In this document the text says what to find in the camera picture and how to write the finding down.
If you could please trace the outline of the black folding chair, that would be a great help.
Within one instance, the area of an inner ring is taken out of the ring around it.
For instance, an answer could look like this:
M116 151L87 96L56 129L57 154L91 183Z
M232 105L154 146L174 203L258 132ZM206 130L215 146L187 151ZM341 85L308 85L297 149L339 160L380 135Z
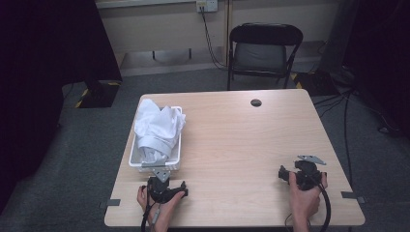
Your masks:
M284 79L287 87L296 52L304 38L294 25L243 23L229 33L227 89L235 74Z

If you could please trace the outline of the white plastic basket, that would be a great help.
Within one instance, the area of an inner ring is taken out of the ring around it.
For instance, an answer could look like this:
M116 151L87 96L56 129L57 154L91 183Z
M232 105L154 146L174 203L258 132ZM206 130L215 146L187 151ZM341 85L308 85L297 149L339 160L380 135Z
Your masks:
M177 108L182 112L182 108L179 106L170 106L172 108ZM166 165L172 165L175 170L179 169L179 163L180 163L180 152L181 152L181 134L178 136L178 141L176 146L172 149L171 156L167 161L159 161L155 163L165 163ZM137 151L137 138L134 133L134 140L132 142L132 149L131 149L131 155L129 158L129 165L131 167L137 168L139 172L148 172L148 170L142 168L142 156L138 153Z

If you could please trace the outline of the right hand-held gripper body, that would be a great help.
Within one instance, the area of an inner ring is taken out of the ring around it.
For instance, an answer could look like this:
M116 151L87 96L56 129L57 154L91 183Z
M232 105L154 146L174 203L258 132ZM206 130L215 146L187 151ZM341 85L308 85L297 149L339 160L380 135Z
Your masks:
M325 189L322 182L323 173L317 168L316 163L323 164L323 161L315 156L299 156L294 162L297 172L290 171L288 185L293 189L307 191L313 188Z

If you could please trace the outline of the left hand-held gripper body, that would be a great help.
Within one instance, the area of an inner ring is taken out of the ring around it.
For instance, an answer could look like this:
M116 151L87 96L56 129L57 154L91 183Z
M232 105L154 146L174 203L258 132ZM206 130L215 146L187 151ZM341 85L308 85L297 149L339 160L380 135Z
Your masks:
M142 168L153 173L147 182L147 191L157 203L167 203L182 187L170 188L169 178L175 168L172 165L163 163L143 163Z

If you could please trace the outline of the black curtain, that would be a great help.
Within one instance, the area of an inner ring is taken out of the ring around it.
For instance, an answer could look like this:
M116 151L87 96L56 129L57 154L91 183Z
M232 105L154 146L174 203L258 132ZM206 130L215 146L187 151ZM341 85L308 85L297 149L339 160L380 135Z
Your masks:
M410 0L359 0L344 62L389 133L410 139Z
M0 0L0 215L43 162L63 87L121 79L95 0Z

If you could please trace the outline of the person's right hand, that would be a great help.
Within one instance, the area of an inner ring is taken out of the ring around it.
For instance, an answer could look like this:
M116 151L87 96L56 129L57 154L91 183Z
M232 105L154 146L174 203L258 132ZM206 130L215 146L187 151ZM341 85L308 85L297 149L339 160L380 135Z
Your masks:
M294 172L289 173L290 209L294 225L307 225L308 220L318 212L321 188L300 190Z

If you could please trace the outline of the person's left hand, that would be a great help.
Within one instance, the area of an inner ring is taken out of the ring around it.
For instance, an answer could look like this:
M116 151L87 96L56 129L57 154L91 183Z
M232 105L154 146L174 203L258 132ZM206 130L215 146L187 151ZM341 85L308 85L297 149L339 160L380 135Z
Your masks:
M152 218L156 209L159 207L160 203L155 203L152 197L148 196L147 189L145 186L140 186L137 191L136 200L140 205L143 213L149 212L148 216L145 216L141 221L141 224L146 226L149 225L150 232L155 232L154 228L169 228L170 221L173 218L175 208L179 202L183 199L181 198L181 193L176 193L175 196L165 204L161 204L161 213L154 226L151 225Z

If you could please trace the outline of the white wall socket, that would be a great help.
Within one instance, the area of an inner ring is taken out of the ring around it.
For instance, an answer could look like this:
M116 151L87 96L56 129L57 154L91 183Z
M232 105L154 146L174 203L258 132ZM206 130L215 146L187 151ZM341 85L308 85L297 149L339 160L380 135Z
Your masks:
M218 9L218 0L196 0L196 11L198 13L215 13Z

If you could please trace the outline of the white crumpled garment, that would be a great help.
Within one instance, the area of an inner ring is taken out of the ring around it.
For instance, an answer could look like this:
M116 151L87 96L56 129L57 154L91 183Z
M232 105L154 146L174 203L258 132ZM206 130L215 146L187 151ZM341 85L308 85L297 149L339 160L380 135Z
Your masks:
M144 99L137 110L134 132L137 151L143 163L167 161L186 123L179 109L159 108L151 99Z

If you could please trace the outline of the black yellow-striped floor base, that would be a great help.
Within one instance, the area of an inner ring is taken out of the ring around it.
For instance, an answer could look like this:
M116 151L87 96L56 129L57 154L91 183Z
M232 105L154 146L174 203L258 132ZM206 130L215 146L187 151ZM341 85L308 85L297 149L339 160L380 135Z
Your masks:
M306 90L311 97L339 94L327 72L293 72L290 77L298 89Z
M104 108L110 107L122 84L121 81L86 80L86 89L82 93L76 108Z

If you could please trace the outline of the grey table edge bracket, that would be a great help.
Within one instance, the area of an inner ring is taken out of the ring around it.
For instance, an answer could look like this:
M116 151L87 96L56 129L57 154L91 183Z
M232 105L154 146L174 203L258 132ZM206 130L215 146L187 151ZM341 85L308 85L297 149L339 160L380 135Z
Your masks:
M366 204L366 198L364 196L359 196L353 191L341 191L342 198L346 199L356 199L359 204Z
M120 206L121 199L107 199L105 201L100 202L99 208L106 209L109 206Z

